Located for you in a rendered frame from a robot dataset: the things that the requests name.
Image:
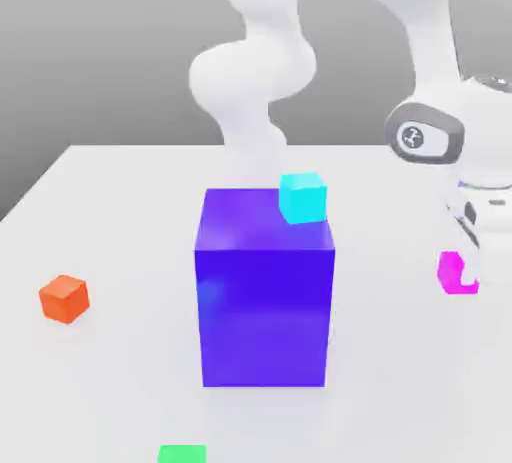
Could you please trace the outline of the large purple box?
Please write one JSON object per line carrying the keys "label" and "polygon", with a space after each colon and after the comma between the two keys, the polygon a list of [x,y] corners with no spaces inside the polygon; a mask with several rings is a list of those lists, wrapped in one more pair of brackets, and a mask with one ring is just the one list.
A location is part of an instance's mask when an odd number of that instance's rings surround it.
{"label": "large purple box", "polygon": [[325,383],[335,245],[290,224],[275,189],[205,192],[194,248],[206,387]]}

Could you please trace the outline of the small cyan cube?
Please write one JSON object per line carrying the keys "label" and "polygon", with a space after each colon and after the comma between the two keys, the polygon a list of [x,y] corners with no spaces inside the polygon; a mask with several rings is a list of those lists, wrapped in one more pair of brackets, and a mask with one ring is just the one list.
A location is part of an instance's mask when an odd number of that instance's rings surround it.
{"label": "small cyan cube", "polygon": [[279,209],[289,224],[323,222],[327,218],[327,185],[316,172],[284,174]]}

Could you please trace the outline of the small orange cube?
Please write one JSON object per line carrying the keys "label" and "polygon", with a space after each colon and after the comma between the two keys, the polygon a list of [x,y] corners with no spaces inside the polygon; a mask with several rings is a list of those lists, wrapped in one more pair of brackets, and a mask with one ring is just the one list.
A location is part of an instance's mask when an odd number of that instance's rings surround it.
{"label": "small orange cube", "polygon": [[90,300],[84,280],[59,275],[39,291],[43,314],[64,324],[71,324],[89,307]]}

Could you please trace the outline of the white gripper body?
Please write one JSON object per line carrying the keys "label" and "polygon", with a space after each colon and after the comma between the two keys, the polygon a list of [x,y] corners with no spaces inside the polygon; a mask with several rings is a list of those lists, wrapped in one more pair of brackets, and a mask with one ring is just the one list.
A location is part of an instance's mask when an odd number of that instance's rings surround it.
{"label": "white gripper body", "polygon": [[479,255],[480,243],[474,205],[470,201],[446,202],[445,209],[444,250],[457,252],[463,260],[475,259]]}

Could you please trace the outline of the small magenta cube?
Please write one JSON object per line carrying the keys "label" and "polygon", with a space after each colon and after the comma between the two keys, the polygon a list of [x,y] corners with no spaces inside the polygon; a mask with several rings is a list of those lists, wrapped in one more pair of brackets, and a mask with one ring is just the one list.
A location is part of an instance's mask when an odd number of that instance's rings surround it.
{"label": "small magenta cube", "polygon": [[449,295],[476,295],[479,282],[472,284],[461,282],[465,262],[458,252],[442,251],[439,257],[437,278],[443,290]]}

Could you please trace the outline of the small green cube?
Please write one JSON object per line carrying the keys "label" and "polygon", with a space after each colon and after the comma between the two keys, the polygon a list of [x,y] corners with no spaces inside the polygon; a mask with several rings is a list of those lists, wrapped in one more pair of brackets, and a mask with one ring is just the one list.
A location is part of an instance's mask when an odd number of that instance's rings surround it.
{"label": "small green cube", "polygon": [[157,463],[206,463],[205,445],[161,445]]}

